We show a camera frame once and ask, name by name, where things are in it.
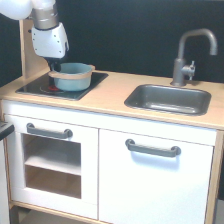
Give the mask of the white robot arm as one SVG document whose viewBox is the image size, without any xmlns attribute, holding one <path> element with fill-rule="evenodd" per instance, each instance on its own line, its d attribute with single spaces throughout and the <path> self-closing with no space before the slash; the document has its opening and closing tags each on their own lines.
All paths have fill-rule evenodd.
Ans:
<svg viewBox="0 0 224 224">
<path fill-rule="evenodd" d="M 56 0 L 0 0 L 0 14 L 12 20 L 31 17 L 34 52 L 48 62 L 51 70 L 61 70 L 69 44 L 59 21 Z"/>
</svg>

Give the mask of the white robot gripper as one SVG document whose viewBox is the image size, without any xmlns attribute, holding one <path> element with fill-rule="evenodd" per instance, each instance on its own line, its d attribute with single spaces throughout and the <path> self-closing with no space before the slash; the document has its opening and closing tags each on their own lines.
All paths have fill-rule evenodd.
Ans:
<svg viewBox="0 0 224 224">
<path fill-rule="evenodd" d="M 63 57 L 69 50 L 67 34 L 62 23 L 50 30 L 38 30 L 32 27 L 32 44 L 34 52 L 43 58 L 58 59 L 57 62 L 53 59 L 48 59 L 50 71 L 61 71 Z"/>
</svg>

